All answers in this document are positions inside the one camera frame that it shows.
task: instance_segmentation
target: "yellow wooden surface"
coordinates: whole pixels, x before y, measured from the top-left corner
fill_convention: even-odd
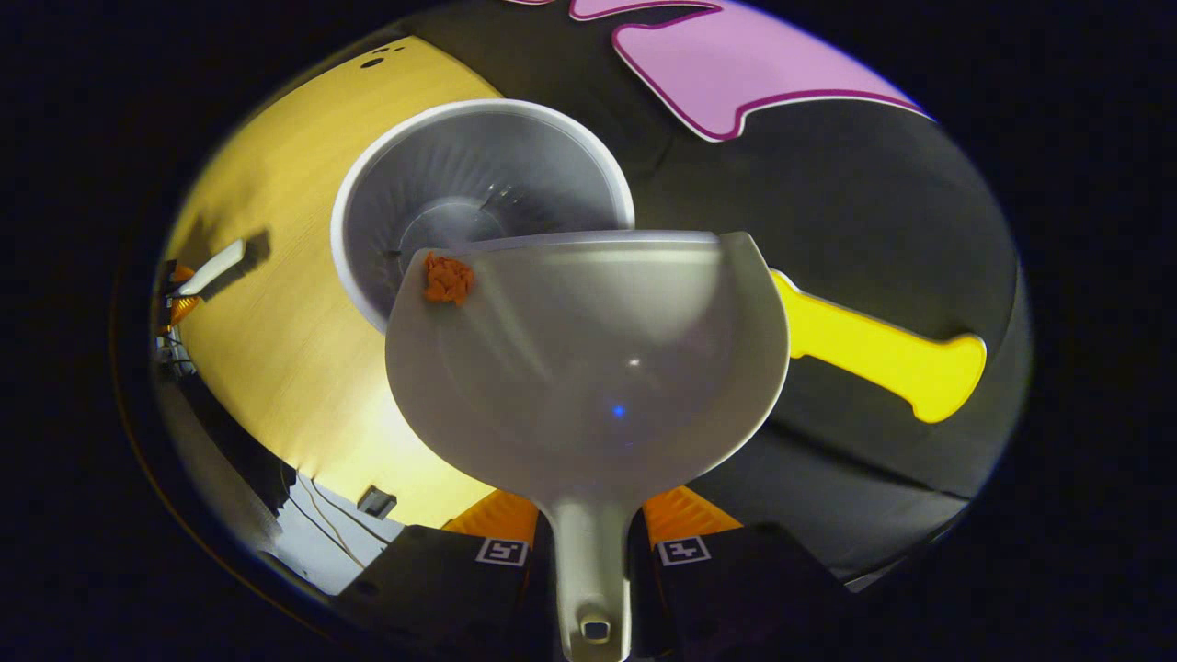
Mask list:
[[[417,38],[387,46],[234,134],[195,183],[166,252],[199,266],[268,230],[270,258],[179,325],[200,376],[251,435],[318,483],[352,501],[377,485],[398,498],[391,518],[440,527],[491,488],[433,455],[397,411],[384,338],[339,284],[327,227],[344,174],[375,138],[426,108],[500,94]]]

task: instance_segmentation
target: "orange object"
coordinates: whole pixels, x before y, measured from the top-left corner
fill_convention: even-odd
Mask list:
[[[164,333],[169,332],[172,327],[179,324],[180,320],[182,320],[185,317],[187,317],[188,313],[192,312],[192,310],[197,307],[197,304],[199,303],[200,303],[200,297],[181,297],[179,299],[172,299],[172,319],[168,323],[167,327],[164,330]]]
[[[425,256],[425,282],[426,300],[453,302],[460,306],[474,286],[474,271],[455,259],[434,257],[430,251]]]
[[[539,510],[526,498],[494,490],[446,522],[441,530],[484,538],[524,541],[534,545],[537,517]]]
[[[706,536],[743,527],[734,517],[685,485],[651,498],[643,504],[641,510],[645,514],[651,548],[665,541]],[[526,498],[494,490],[458,517],[446,522],[441,530],[467,536],[524,541],[533,545],[537,517],[539,511]]]
[[[641,511],[646,517],[650,547],[743,527],[738,519],[685,485],[652,497]]]
[[[178,264],[178,265],[175,265],[175,270],[172,271],[172,282],[173,283],[184,283],[185,280],[187,280],[188,278],[192,278],[195,274],[197,274],[195,271],[193,271],[193,270],[184,266],[182,264]]]

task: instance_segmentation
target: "dustpan handle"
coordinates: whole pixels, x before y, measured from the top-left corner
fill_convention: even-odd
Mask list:
[[[625,549],[637,507],[565,502],[545,515],[556,541],[556,602],[564,655],[620,662],[630,655]]]

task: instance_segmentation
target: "yellow handle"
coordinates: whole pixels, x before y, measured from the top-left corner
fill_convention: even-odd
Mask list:
[[[811,356],[853,372],[939,423],[969,399],[985,370],[985,342],[972,333],[938,343],[800,291],[773,270],[789,315],[789,356]]]

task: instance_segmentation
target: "white floor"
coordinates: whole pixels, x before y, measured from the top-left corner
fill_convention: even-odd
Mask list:
[[[324,496],[388,542],[400,535],[405,525],[392,519],[377,519],[361,512],[354,503],[331,492],[322,485],[317,484],[315,486],[318,491],[313,491],[311,478],[301,475],[297,484],[291,485],[293,503],[287,501],[278,510],[278,524],[282,531],[274,539],[273,554],[324,593],[339,595],[360,574],[361,568],[339,547],[332,544],[322,531],[307,519],[307,516],[313,518],[332,537],[338,530],[344,543],[364,565],[371,563],[386,545],[338,509],[325,503]],[[301,507],[306,515],[299,512],[294,503]],[[315,510],[315,504],[322,511],[321,515]],[[328,523],[334,525],[335,530],[332,530]]]

